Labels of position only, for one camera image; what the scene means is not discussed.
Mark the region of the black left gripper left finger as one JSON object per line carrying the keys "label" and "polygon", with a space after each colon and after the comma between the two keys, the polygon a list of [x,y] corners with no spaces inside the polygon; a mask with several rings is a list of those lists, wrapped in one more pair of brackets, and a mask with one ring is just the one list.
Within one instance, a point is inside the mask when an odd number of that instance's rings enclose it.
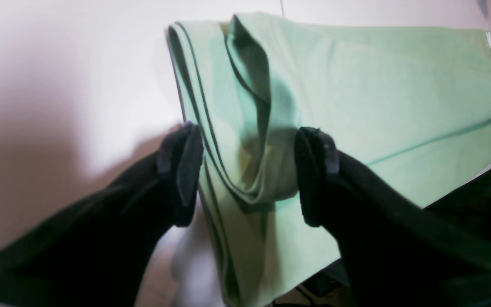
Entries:
{"label": "black left gripper left finger", "polygon": [[132,307],[150,257],[190,225],[203,143],[186,122],[109,186],[0,249],[0,302],[16,307]]}

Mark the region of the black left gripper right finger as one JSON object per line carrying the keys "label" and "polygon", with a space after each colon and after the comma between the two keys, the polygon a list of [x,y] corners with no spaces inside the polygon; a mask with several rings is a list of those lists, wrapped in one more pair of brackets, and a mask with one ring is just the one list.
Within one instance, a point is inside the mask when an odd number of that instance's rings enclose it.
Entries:
{"label": "black left gripper right finger", "polygon": [[491,307],[491,241],[409,202],[321,130],[300,128],[305,222],[335,238],[358,307]]}

